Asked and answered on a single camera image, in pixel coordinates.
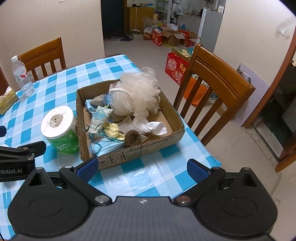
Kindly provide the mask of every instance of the blue and white tablecloth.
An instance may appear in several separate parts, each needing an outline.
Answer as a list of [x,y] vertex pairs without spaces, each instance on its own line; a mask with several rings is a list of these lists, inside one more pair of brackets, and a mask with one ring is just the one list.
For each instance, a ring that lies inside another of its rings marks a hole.
[[[53,108],[67,105],[76,115],[76,90],[105,80],[119,79],[124,72],[139,72],[139,69],[125,55],[118,55],[82,64],[34,83],[35,92],[20,99],[0,119],[0,125],[7,128],[0,145],[18,147],[43,140],[47,149],[36,158],[36,166],[46,171],[58,171],[66,165],[81,163],[79,153],[57,154],[56,150],[42,136],[40,125],[43,117]],[[139,159],[99,171],[90,184],[115,200],[116,196],[175,196],[195,185],[186,171],[188,159],[194,158],[207,167],[220,166],[201,144],[184,122],[186,132],[176,144],[142,156]],[[24,181],[0,183],[0,232],[5,239],[14,236],[7,217],[7,209]]]

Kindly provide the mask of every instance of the plastic bottle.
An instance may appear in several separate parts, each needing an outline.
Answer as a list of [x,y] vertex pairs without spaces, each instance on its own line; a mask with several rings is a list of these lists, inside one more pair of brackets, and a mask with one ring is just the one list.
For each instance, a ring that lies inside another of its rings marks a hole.
[[12,72],[17,80],[17,84],[23,93],[29,97],[34,93],[34,86],[31,77],[28,75],[26,67],[23,62],[19,61],[17,55],[11,58]]

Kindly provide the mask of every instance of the chair backrest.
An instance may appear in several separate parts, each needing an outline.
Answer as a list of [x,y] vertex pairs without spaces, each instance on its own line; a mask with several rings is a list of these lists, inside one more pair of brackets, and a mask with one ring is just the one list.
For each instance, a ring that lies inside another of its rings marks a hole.
[[59,59],[62,69],[66,68],[65,57],[63,52],[62,39],[57,38],[53,41],[50,41],[46,44],[43,44],[37,48],[34,48],[22,55],[20,55],[19,60],[22,61],[27,71],[32,71],[34,80],[37,81],[38,77],[35,71],[35,68],[41,66],[43,76],[48,76],[45,68],[45,63],[50,62],[50,67],[52,73],[55,73],[57,70],[54,65],[54,60]]
[[207,145],[210,140],[213,139],[214,136],[234,117],[237,111],[254,92],[255,88],[253,85],[245,81],[244,78],[227,63],[213,53],[207,51],[202,45],[198,44],[194,49],[190,63],[184,74],[184,79],[174,101],[174,107],[176,110],[178,110],[180,106],[192,74],[197,74],[199,77],[181,111],[181,116],[183,118],[188,112],[192,99],[201,85],[202,80],[204,80],[210,87],[200,100],[188,121],[188,126],[190,128],[193,126],[212,92],[215,91],[219,96],[195,129],[194,133],[196,136],[201,133],[202,129],[222,103],[227,106],[227,111],[225,111],[225,113],[201,139],[202,144]]

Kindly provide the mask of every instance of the purple board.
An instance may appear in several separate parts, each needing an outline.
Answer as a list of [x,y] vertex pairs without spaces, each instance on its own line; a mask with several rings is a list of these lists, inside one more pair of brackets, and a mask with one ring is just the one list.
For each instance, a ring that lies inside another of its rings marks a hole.
[[234,117],[234,121],[237,123],[237,125],[242,126],[246,119],[253,112],[255,107],[258,105],[269,86],[243,63],[239,65],[238,70],[244,71],[247,75],[249,75],[251,78],[251,84],[256,88],[247,102],[242,106],[242,108],[240,108]]

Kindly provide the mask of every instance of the gray refrigerator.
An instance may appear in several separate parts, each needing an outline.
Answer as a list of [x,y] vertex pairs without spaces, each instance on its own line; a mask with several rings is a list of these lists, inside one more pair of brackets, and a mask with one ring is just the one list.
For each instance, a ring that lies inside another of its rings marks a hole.
[[223,14],[204,8],[196,43],[200,43],[210,52],[214,52]]

